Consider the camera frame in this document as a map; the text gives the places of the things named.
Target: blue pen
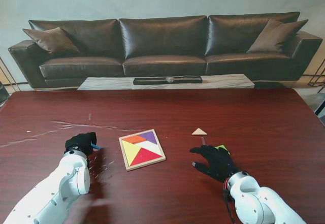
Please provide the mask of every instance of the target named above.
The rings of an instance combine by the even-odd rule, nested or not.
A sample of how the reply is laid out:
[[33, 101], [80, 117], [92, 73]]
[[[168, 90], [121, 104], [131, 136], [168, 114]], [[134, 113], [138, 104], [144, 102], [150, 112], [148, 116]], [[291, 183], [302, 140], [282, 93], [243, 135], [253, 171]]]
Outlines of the blue pen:
[[97, 145], [95, 145], [95, 144], [93, 144], [93, 143], [91, 143], [91, 146], [92, 146], [94, 149], [98, 149], [98, 150], [101, 149], [99, 146], [97, 146]]

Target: throw pillow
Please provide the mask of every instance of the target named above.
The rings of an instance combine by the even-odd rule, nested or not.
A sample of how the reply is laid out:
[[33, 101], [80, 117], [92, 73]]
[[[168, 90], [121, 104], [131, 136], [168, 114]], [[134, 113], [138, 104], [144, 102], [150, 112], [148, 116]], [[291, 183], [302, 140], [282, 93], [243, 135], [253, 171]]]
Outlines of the throw pillow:
[[247, 53], [281, 53], [284, 42], [294, 36], [307, 21], [282, 23], [270, 19]]
[[40, 31], [35, 29], [23, 29], [39, 47], [48, 51], [53, 56], [78, 56], [81, 52], [66, 36], [60, 27]]

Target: gray wall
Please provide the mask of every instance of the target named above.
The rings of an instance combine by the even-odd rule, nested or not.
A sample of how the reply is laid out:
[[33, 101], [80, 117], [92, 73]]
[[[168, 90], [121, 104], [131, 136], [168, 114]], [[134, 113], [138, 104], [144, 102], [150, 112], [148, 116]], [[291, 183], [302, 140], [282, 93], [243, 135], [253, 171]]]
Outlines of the gray wall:
[[[301, 11], [304, 31], [325, 39], [325, 0], [0, 0], [0, 56], [18, 82], [25, 78], [8, 47], [28, 39], [29, 19], [96, 20]], [[325, 44], [306, 72], [325, 57]]]

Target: green tangram piece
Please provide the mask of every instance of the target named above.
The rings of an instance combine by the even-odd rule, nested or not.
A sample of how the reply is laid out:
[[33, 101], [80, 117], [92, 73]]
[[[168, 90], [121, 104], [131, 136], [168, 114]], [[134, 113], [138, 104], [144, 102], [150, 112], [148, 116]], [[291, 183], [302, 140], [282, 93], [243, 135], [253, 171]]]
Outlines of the green tangram piece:
[[224, 148], [226, 151], [228, 151], [227, 148], [223, 144], [221, 144], [221, 145], [219, 145], [219, 146], [217, 146], [215, 148], [216, 149], [218, 149], [218, 148]]

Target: white triangle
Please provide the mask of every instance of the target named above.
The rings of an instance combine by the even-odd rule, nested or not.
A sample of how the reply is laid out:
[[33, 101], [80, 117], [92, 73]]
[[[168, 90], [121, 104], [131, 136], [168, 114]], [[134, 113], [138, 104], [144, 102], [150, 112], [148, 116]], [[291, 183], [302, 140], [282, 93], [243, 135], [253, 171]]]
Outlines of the white triangle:
[[161, 151], [158, 147], [158, 145], [154, 144], [154, 143], [151, 143], [150, 141], [144, 141], [144, 142], [140, 142], [140, 143], [137, 143], [135, 145], [138, 145], [140, 146], [141, 148], [144, 148], [144, 149], [147, 149], [153, 153], [156, 153], [158, 155], [161, 156]]
[[192, 135], [208, 135], [205, 131], [203, 131], [202, 129], [196, 129]]

